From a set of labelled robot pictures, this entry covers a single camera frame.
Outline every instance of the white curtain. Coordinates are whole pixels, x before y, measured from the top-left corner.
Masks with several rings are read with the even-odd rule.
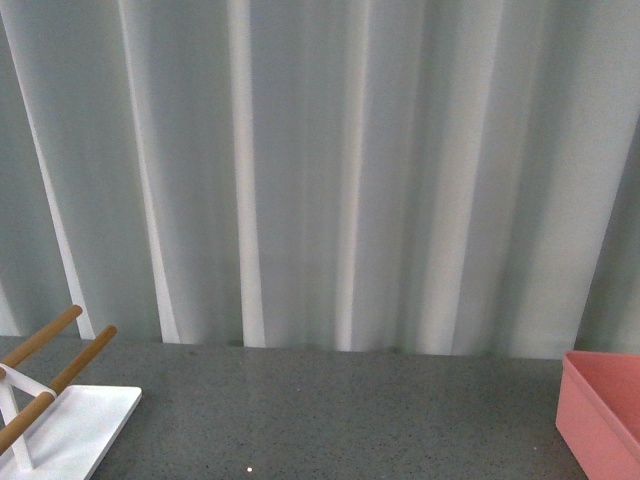
[[[638,0],[0,15],[0,334],[640,352]]]

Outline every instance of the wooden dowel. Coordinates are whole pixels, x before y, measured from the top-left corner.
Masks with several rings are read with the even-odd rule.
[[[58,318],[34,333],[22,345],[20,345],[13,352],[4,357],[0,361],[0,363],[4,363],[11,368],[16,368],[30,355],[40,350],[49,340],[60,333],[67,325],[78,318],[81,313],[82,308],[80,308],[78,305],[73,305],[71,308],[69,308],[69,310],[64,312]],[[0,380],[2,380],[5,375],[5,371],[0,368]]]
[[[109,325],[100,332],[100,335],[87,345],[87,347],[73,359],[69,366],[60,372],[60,375],[53,379],[49,384],[49,388],[60,395],[82,369],[109,343],[109,340],[113,338],[117,331],[116,327]]]
[[[72,309],[73,307],[67,310],[65,314],[69,313]],[[61,315],[54,321],[58,321],[63,315]],[[109,343],[109,340],[113,338],[116,332],[117,329],[113,325],[105,328],[100,333],[100,335],[95,338],[95,340],[87,345],[87,347],[82,352],[80,352],[80,354],[76,358],[73,359],[73,361],[67,366],[67,368],[65,368],[56,378],[53,379],[49,388],[56,392],[57,395],[60,395],[63,390],[67,388],[69,383],[71,383],[71,381],[84,369],[84,367],[86,367],[87,364],[91,360],[93,360],[98,353],[100,353],[100,350],[102,350],[104,346]],[[47,338],[47,340],[50,340],[55,335],[56,334],[54,333],[49,338]],[[28,357],[31,353],[33,353],[33,351],[27,354],[24,358]],[[7,449],[11,445],[13,445],[13,442],[15,442],[18,437],[20,437],[20,435],[22,435],[25,430],[29,428],[31,424],[33,424],[33,422],[36,421],[36,419],[42,414],[42,412],[47,409],[49,405],[54,402],[54,400],[55,398],[53,397],[53,395],[51,395],[51,393],[42,392],[36,398],[31,400],[31,403],[29,403],[29,405],[27,405],[20,413],[18,413],[18,415],[16,415],[16,417],[11,420],[8,425],[0,430],[0,455],[6,452]]]
[[[20,435],[44,412],[55,398],[49,392],[42,392],[24,407],[9,424],[0,430],[0,455],[13,445]]]

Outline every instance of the white stand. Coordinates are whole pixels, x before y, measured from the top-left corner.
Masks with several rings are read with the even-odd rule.
[[[34,396],[50,390],[5,365],[2,368],[7,377],[0,381],[0,408],[6,424],[17,413],[11,385]],[[0,479],[88,479],[141,396],[138,387],[67,387],[0,456]]]

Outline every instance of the pink container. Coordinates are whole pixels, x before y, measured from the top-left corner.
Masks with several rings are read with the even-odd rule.
[[[590,480],[640,479],[640,355],[567,352],[556,426]]]

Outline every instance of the gray countertop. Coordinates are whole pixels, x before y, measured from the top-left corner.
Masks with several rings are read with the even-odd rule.
[[[0,357],[20,342],[0,337]],[[53,340],[19,370],[47,384],[85,343]],[[74,383],[143,391],[94,479],[584,479],[554,426],[561,374],[116,338]]]

